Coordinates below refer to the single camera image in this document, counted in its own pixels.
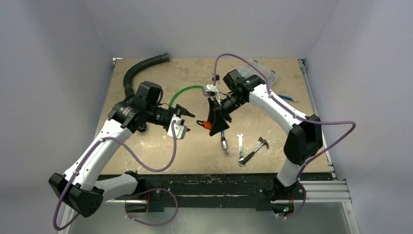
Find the orange black padlock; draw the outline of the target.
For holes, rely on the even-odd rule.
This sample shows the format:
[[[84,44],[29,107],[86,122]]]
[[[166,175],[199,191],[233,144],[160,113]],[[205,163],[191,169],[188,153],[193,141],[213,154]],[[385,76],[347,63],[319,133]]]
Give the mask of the orange black padlock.
[[[212,124],[208,121],[205,121],[205,120],[196,120],[196,123],[199,126],[202,126],[204,129],[207,129],[207,130],[211,130],[211,128],[212,128]]]

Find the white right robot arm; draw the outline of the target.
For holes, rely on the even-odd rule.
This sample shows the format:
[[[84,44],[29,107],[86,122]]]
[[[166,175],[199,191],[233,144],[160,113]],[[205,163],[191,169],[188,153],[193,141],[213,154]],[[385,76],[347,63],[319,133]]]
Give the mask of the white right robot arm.
[[[304,164],[323,147],[320,118],[308,116],[293,109],[280,99],[270,88],[269,82],[258,75],[243,77],[238,70],[232,70],[223,78],[230,90],[226,98],[219,97],[216,86],[203,87],[203,95],[208,98],[208,124],[204,128],[213,136],[229,128],[230,114],[249,102],[263,110],[276,121],[287,135],[283,148],[286,162],[273,180],[270,200],[289,197],[297,185]]]

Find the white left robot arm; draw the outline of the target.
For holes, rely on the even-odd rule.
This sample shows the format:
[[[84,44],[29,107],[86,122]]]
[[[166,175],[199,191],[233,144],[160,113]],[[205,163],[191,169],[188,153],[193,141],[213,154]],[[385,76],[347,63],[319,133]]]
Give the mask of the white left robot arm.
[[[132,171],[99,181],[98,177],[114,153],[135,132],[144,132],[147,123],[162,126],[173,140],[183,139],[188,131],[182,116],[194,117],[186,108],[161,107],[162,87],[144,81],[136,92],[128,91],[124,101],[113,106],[104,125],[81,157],[64,173],[54,173],[49,184],[61,202],[83,217],[93,215],[110,199],[129,195],[140,199],[145,194],[144,179]]]

